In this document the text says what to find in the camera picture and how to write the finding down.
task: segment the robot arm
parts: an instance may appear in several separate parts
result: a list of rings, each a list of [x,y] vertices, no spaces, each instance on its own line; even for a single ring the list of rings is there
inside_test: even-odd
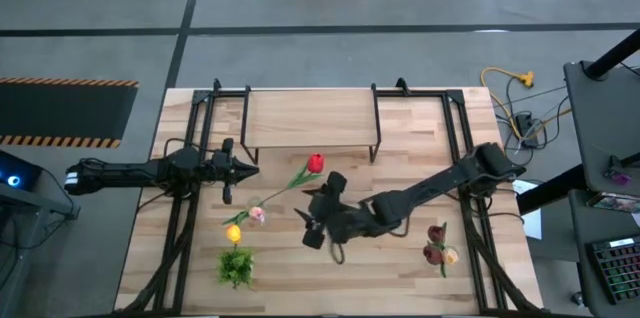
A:
[[[64,188],[69,194],[83,195],[111,187],[160,187],[184,196],[192,184],[224,182],[223,200],[231,204],[231,185],[259,172],[257,167],[240,162],[231,153],[233,139],[227,138],[222,149],[211,159],[200,163],[193,147],[179,149],[170,155],[141,164],[112,164],[98,159],[83,159],[67,169]]]
[[[296,210],[306,222],[303,244],[320,249],[325,228],[337,244],[356,237],[377,237],[395,230],[415,207],[445,192],[463,188],[478,195],[490,194],[496,185],[513,180],[524,171],[513,166],[497,144],[483,144],[446,170],[403,191],[382,192],[363,199],[358,207],[340,203],[347,180],[340,173],[331,172],[321,188],[305,191],[313,197],[309,214]]]

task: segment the red tulip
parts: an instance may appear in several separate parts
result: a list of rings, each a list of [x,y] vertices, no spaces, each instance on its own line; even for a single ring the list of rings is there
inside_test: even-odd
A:
[[[324,169],[324,157],[322,154],[312,154],[309,157],[307,170],[311,173],[322,173],[322,169]]]
[[[422,248],[422,254],[427,258],[427,262],[429,262],[429,264],[439,265],[443,262],[442,251],[432,245],[424,246],[424,248]]]
[[[444,243],[444,228],[431,226],[427,230],[427,236],[433,243]]]

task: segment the wooden board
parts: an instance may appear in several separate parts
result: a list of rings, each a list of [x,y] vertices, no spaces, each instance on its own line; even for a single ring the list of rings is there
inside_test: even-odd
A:
[[[465,88],[465,99],[475,144],[499,142],[500,135],[484,88]],[[164,142],[182,137],[187,125],[192,90],[167,93],[153,155],[162,154]],[[253,288],[233,290],[216,279],[216,256],[231,249],[221,223],[247,206],[254,197],[265,197],[283,187],[305,162],[309,153],[326,155],[326,172],[340,171],[349,182],[343,201],[359,199],[390,189],[404,189],[451,164],[442,106],[436,98],[380,98],[382,145],[375,164],[359,148],[263,149],[261,173],[233,190],[233,205],[222,203],[219,184],[206,187],[198,207],[197,227],[191,251],[183,305],[184,314],[283,315],[283,314],[476,314],[477,303],[464,238],[459,204],[446,196],[414,210],[405,238],[382,236],[357,238],[345,246],[346,263],[332,263],[328,248],[304,247],[304,227],[293,208],[306,209],[310,197],[299,190],[271,200],[264,226],[243,224],[243,247],[255,251]],[[239,140],[242,99],[220,99],[214,107],[210,147],[226,137]],[[457,137],[464,152],[462,132]],[[179,148],[179,143],[170,146]],[[236,146],[238,158],[248,157]],[[314,182],[307,187],[316,187]],[[142,201],[158,193],[145,189]],[[126,258],[116,308],[129,304],[157,268],[162,253],[171,202],[157,200],[137,216]],[[518,213],[512,194],[494,195],[492,213]],[[430,225],[448,223],[447,243],[460,252],[461,261],[449,267],[449,278],[426,263],[422,247]],[[518,288],[534,304],[542,306],[522,224],[517,218],[491,218],[498,258]],[[491,307],[495,299],[486,266],[483,276]],[[173,297],[171,276],[167,304]]]
[[[371,89],[249,93],[249,148],[374,146]]]

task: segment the desk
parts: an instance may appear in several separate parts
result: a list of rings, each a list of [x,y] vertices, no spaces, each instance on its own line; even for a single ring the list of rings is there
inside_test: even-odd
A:
[[[162,155],[167,139],[182,137],[186,130],[193,89],[170,89],[162,109],[152,155]],[[468,119],[476,144],[500,141],[489,92],[465,88]],[[224,138],[239,142],[242,99],[216,99],[209,147]],[[247,206],[254,197],[265,197],[288,183],[308,155],[326,156],[325,172],[336,170],[349,181],[343,202],[353,203],[377,192],[404,189],[451,165],[442,103],[434,98],[379,98],[380,125],[384,137],[378,157],[370,164],[368,152],[359,148],[262,149],[259,175],[233,189],[233,204],[222,203],[219,185],[203,187],[186,281],[183,314],[219,315],[386,315],[476,314],[477,303],[462,226],[460,207],[439,197],[414,210],[411,230],[405,238],[358,238],[344,248],[346,262],[332,262],[327,247],[320,251],[302,246],[304,226],[293,208],[306,209],[310,198],[299,190],[282,194],[266,206],[264,226],[243,224],[242,246],[255,252],[253,288],[234,291],[216,281],[217,255],[231,249],[221,223]],[[457,114],[454,120],[459,122]],[[459,130],[459,146],[465,151]],[[170,150],[177,149],[170,145]],[[238,159],[248,161],[242,149]],[[307,187],[317,187],[313,182]],[[145,189],[141,203],[157,195]],[[126,257],[116,308],[129,304],[157,268],[165,240],[171,202],[157,200],[137,216]],[[494,196],[491,212],[518,212],[512,194]],[[458,248],[461,261],[441,278],[439,267],[422,256],[427,228],[447,226],[447,243]],[[498,259],[511,279],[534,304],[542,306],[525,234],[514,217],[491,218]],[[491,307],[495,299],[486,267],[482,276]],[[170,276],[170,303],[175,272]]]
[[[640,228],[629,213],[589,208],[586,202],[593,193],[572,190],[569,202],[575,227],[575,238],[580,256],[580,285],[582,296],[591,313],[597,317],[637,317],[640,301],[611,305],[607,300],[596,270],[591,264],[585,244],[628,238],[640,234]],[[593,229],[598,222],[598,229]]]

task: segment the gray floor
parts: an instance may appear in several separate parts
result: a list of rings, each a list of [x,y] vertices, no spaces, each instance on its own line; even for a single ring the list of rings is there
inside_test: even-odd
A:
[[[178,27],[187,0],[0,0],[0,30]],[[638,0],[198,0],[193,26],[332,24],[617,23],[640,20]],[[427,33],[190,37],[178,87],[381,86],[404,77],[414,86],[479,85],[487,66],[532,70],[535,87],[512,98],[563,86],[562,65],[593,59],[628,31]],[[149,152],[175,37],[0,38],[0,76],[135,79],[141,82],[117,150],[2,147],[62,177],[81,157],[141,161]],[[631,64],[640,59],[630,60]],[[489,78],[501,97],[507,79]],[[545,113],[560,90],[515,105]],[[555,127],[550,134],[555,134]],[[549,179],[579,162],[571,116],[560,138],[536,153],[526,177]],[[20,307],[24,317],[66,317],[111,310],[138,191],[81,197],[80,219],[42,248]],[[545,306],[582,314],[571,263],[534,259]]]

